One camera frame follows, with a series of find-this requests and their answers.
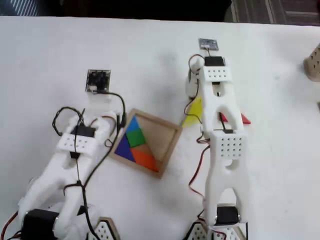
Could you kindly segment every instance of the black wire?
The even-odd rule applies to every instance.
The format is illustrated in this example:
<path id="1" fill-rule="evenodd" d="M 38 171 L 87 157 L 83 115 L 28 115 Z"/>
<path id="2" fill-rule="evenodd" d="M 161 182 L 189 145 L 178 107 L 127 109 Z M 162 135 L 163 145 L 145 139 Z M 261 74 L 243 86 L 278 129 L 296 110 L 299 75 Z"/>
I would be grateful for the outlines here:
<path id="1" fill-rule="evenodd" d="M 80 113 L 78 110 L 76 110 L 75 108 L 72 108 L 72 107 L 63 107 L 61 108 L 57 114 L 55 115 L 54 117 L 54 120 L 52 122 L 52 126 L 55 126 L 56 124 L 56 119 L 57 117 L 59 116 L 59 114 L 61 113 L 61 111 L 63 111 L 64 109 L 71 109 L 71 110 L 74 110 L 78 116 L 79 116 L 79 120 L 75 126 L 75 133 L 74 133 L 74 152 L 77 153 L 77 147 L 76 147 L 76 144 L 77 144 L 77 135 L 78 135 L 78 126 L 79 126 L 79 123 L 82 122 L 84 124 L 84 117 L 83 117 L 83 114 L 85 112 L 85 108 L 83 109 L 82 113 Z M 68 187 L 81 187 L 82 189 L 82 198 L 83 198 L 83 205 L 84 205 L 84 214 L 85 214 L 85 218 L 86 218 L 86 223 L 89 227 L 89 230 L 90 232 L 92 233 L 92 235 L 97 239 L 97 240 L 100 240 L 99 236 L 95 233 L 95 230 L 94 228 L 92 227 L 92 224 L 90 222 L 90 218 L 89 218 L 89 213 L 88 213 L 88 204 L 87 204 L 87 197 L 86 197 L 86 190 L 85 190 L 85 187 L 82 185 L 81 183 L 81 180 L 80 180 L 80 175 L 79 175 L 79 165 L 78 165 L 78 159 L 75 160 L 76 161 L 76 171 L 77 171 L 77 176 L 78 176 L 78 181 L 76 184 L 70 184 L 70 185 L 67 185 L 64 187 L 63 189 L 63 193 L 65 192 L 65 189 L 68 188 Z"/>
<path id="2" fill-rule="evenodd" d="M 97 91 L 96 94 L 113 95 L 113 96 L 117 96 L 121 100 L 121 102 L 122 102 L 122 118 L 121 118 L 121 122 L 120 123 L 118 122 L 118 124 L 121 128 L 124 128 L 127 123 L 127 114 L 126 114 L 126 104 L 125 104 L 123 97 L 118 93 L 110 92 L 110 91 Z"/>
<path id="3" fill-rule="evenodd" d="M 221 113 L 221 112 L 219 112 L 219 119 L 220 119 L 220 122 L 221 122 L 221 124 L 222 124 L 222 128 L 223 128 L 223 130 L 225 131 L 225 130 L 226 130 L 226 126 L 225 126 L 224 120 L 222 119 L 222 113 Z"/>
<path id="4" fill-rule="evenodd" d="M 246 240 L 249 240 L 248 222 L 245 223 L 245 236 Z"/>
<path id="5" fill-rule="evenodd" d="M 93 174 L 95 173 L 95 171 L 98 169 L 98 167 L 103 163 L 103 161 L 108 157 L 108 155 L 110 154 L 110 152 L 112 151 L 112 149 L 114 148 L 114 145 L 116 143 L 116 140 L 119 136 L 119 131 L 120 128 L 124 128 L 126 126 L 126 122 L 127 122 L 127 115 L 126 115 L 126 104 L 125 101 L 123 99 L 123 97 L 115 92 L 105 92 L 105 91 L 98 91 L 96 94 L 104 94 L 104 95 L 114 95 L 117 96 L 118 98 L 120 98 L 121 102 L 122 102 L 122 119 L 120 122 L 120 116 L 117 115 L 116 116 L 116 135 L 115 138 L 113 140 L 113 143 L 111 144 L 109 150 L 106 152 L 106 154 L 101 158 L 101 160 L 98 162 L 98 164 L 94 167 L 94 169 L 91 171 L 91 173 L 89 174 L 88 178 L 86 179 L 85 183 L 84 183 L 84 187 L 87 187 L 91 177 L 93 176 Z"/>
<path id="6" fill-rule="evenodd" d="M 78 114 L 79 118 L 80 118 L 80 121 L 84 124 L 84 118 L 83 116 L 81 115 L 81 113 L 75 109 L 74 107 L 70 107 L 70 106 L 64 106 L 62 107 L 60 110 L 58 110 L 53 118 L 53 121 L 52 121 L 52 127 L 54 129 L 54 131 L 56 132 L 56 134 L 58 134 L 60 137 L 62 136 L 62 132 L 58 131 L 57 129 L 57 126 L 56 126 L 56 121 L 57 121 L 57 118 L 59 117 L 60 113 L 65 110 L 65 109 L 69 109 L 69 110 L 72 110 L 74 112 L 76 112 L 76 114 Z"/>
<path id="7" fill-rule="evenodd" d="M 111 150 L 114 148 L 114 145 L 115 145 L 115 142 L 118 138 L 118 135 L 119 135 L 119 131 L 120 131 L 120 128 L 117 127 L 116 129 L 116 135 L 115 135 L 115 138 L 113 140 L 113 143 L 111 144 L 109 150 L 106 152 L 106 154 L 101 158 L 101 160 L 98 162 L 98 164 L 94 167 L 94 169 L 91 171 L 90 175 L 88 176 L 88 178 L 86 179 L 85 183 L 84 183 L 84 187 L 87 187 L 91 177 L 93 176 L 93 174 L 95 173 L 95 171 L 98 169 L 98 167 L 103 163 L 103 161 L 108 157 L 108 155 L 110 154 Z"/>

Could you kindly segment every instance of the robotic arm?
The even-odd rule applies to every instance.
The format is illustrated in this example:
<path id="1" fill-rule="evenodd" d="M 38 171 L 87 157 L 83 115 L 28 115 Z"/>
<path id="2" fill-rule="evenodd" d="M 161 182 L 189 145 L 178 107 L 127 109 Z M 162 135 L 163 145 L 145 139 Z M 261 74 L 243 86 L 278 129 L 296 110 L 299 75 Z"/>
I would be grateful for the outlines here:
<path id="1" fill-rule="evenodd" d="M 247 135 L 226 60 L 221 56 L 199 58 L 190 66 L 186 90 L 189 97 L 195 97 L 197 93 L 201 97 L 201 127 L 205 139 L 210 139 L 210 167 L 203 200 L 205 223 L 212 230 L 247 223 L 250 206 Z M 215 129 L 219 113 L 226 116 L 231 129 Z M 236 195 L 235 206 L 218 204 L 228 188 Z"/>
<path id="2" fill-rule="evenodd" d="M 111 128 L 109 122 L 101 117 L 84 115 L 83 119 L 84 124 L 78 126 L 76 135 L 79 117 L 70 119 L 69 127 L 57 144 L 56 153 L 19 202 L 18 221 L 24 240 L 39 239 L 39 233 L 46 239 L 82 240 L 86 237 L 89 229 L 85 214 L 78 215 L 82 188 L 65 186 L 74 185 L 79 179 L 82 183 L 87 180 L 97 164 L 97 149 L 109 138 Z M 49 211 L 46 202 L 59 191 L 64 193 L 61 210 Z M 88 211 L 90 222 L 95 226 L 99 218 L 97 211 L 92 206 Z"/>

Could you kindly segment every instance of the triangle piece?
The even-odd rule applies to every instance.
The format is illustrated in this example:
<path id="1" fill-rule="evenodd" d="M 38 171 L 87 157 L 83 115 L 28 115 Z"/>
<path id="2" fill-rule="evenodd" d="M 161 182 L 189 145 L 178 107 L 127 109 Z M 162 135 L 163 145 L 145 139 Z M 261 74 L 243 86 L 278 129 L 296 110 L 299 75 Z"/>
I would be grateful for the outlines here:
<path id="1" fill-rule="evenodd" d="M 202 118 L 202 102 L 201 98 L 197 97 L 191 106 L 189 107 L 188 114 L 196 115 L 199 119 Z M 186 116 L 185 119 L 182 122 L 182 127 L 189 127 L 193 124 L 198 124 L 199 121 L 195 116 Z"/>
<path id="2" fill-rule="evenodd" d="M 223 113 L 221 113 L 221 115 L 222 115 L 222 121 L 227 123 L 228 120 L 227 120 L 226 116 Z M 246 116 L 243 115 L 242 113 L 241 113 L 241 118 L 242 118 L 243 124 L 251 124 L 251 121 L 248 118 L 246 118 Z"/>
<path id="3" fill-rule="evenodd" d="M 146 143 L 143 144 L 143 145 L 140 145 L 140 146 L 133 147 L 133 148 L 131 148 L 131 149 L 136 149 L 136 150 L 138 150 L 138 151 L 140 151 L 140 152 L 143 152 L 143 153 L 145 153 L 145 154 L 148 154 L 148 155 L 150 155 L 150 156 L 153 155 L 152 152 L 151 152 L 151 150 L 150 150 L 150 148 L 148 147 L 148 145 L 147 145 Z"/>
<path id="4" fill-rule="evenodd" d="M 152 155 L 162 162 L 176 130 L 144 117 L 138 117 L 137 121 Z"/>
<path id="5" fill-rule="evenodd" d="M 128 139 L 125 134 L 123 135 L 121 141 L 116 147 L 114 153 L 125 159 L 135 162 L 134 156 L 130 151 L 130 145 L 129 145 Z"/>
<path id="6" fill-rule="evenodd" d="M 128 133 L 128 132 L 136 130 L 136 129 L 139 129 L 139 124 L 137 122 L 137 117 L 133 116 L 131 119 L 131 122 L 130 122 L 129 126 L 126 128 L 125 132 Z"/>
<path id="7" fill-rule="evenodd" d="M 135 159 L 135 162 L 147 169 L 150 169 L 155 172 L 159 172 L 157 168 L 156 160 L 153 156 L 144 153 L 143 151 L 139 151 L 136 148 L 131 148 L 132 155 Z"/>

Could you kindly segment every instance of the red wire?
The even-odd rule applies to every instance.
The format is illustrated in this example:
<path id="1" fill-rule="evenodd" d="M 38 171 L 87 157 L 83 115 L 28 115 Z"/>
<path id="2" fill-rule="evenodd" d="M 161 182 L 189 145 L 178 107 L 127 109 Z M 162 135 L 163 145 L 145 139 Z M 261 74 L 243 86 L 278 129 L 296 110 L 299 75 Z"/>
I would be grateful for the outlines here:
<path id="1" fill-rule="evenodd" d="M 198 192 L 197 190 L 195 190 L 194 188 L 192 188 L 191 184 L 192 184 L 192 183 L 194 182 L 194 180 L 196 179 L 196 177 L 197 177 L 197 175 L 198 175 L 198 173 L 199 173 L 201 164 L 202 164 L 202 160 L 203 160 L 203 158 L 204 158 L 205 151 L 208 150 L 209 148 L 210 148 L 210 145 L 208 145 L 208 146 L 202 151 L 201 156 L 200 156 L 200 160 L 199 160 L 198 167 L 196 168 L 195 173 L 194 173 L 193 177 L 191 178 L 191 180 L 190 180 L 190 182 L 189 182 L 189 184 L 188 184 L 188 186 L 189 186 L 189 188 L 191 189 L 191 191 L 193 191 L 193 192 L 196 193 L 196 194 L 199 194 L 200 196 L 202 196 L 202 198 L 204 198 L 204 196 L 203 196 L 200 192 Z"/>
<path id="2" fill-rule="evenodd" d="M 214 231 L 214 230 L 213 230 L 213 232 L 216 233 L 216 234 L 222 234 L 222 235 L 224 235 L 223 240 L 226 240 L 226 239 L 227 239 L 227 234 L 225 234 L 224 232 L 222 232 L 222 231 Z"/>
<path id="3" fill-rule="evenodd" d="M 10 225 L 10 223 L 13 222 L 13 220 L 15 220 L 15 218 L 16 218 L 17 215 L 18 215 L 18 211 L 16 211 L 16 212 L 9 218 L 9 220 L 6 222 L 6 224 L 5 224 L 4 227 L 2 228 L 0 240 L 4 240 L 5 234 L 6 234 L 6 230 L 7 230 L 8 226 Z"/>

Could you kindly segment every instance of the white surface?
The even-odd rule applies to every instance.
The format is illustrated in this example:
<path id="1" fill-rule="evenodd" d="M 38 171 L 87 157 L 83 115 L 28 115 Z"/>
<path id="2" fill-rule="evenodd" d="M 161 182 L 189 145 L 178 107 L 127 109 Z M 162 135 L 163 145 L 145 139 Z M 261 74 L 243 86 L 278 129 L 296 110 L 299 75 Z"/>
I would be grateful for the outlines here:
<path id="1" fill-rule="evenodd" d="M 318 45 L 320 28 L 0 17 L 0 33 L 1 223 L 55 150 L 56 111 L 88 105 L 88 69 L 112 70 L 110 89 L 123 95 L 128 110 L 178 124 L 188 101 L 188 59 L 199 52 L 198 38 L 208 38 L 217 39 L 219 54 L 230 60 L 237 103 L 252 121 L 245 126 L 250 239 L 319 236 L 320 84 L 306 77 L 302 62 Z M 188 188 L 204 147 L 196 145 L 199 133 L 198 126 L 183 131 L 161 180 L 111 159 L 98 169 L 88 202 L 112 217 L 121 239 L 184 237 L 202 210 Z M 208 153 L 194 183 L 202 192 Z"/>

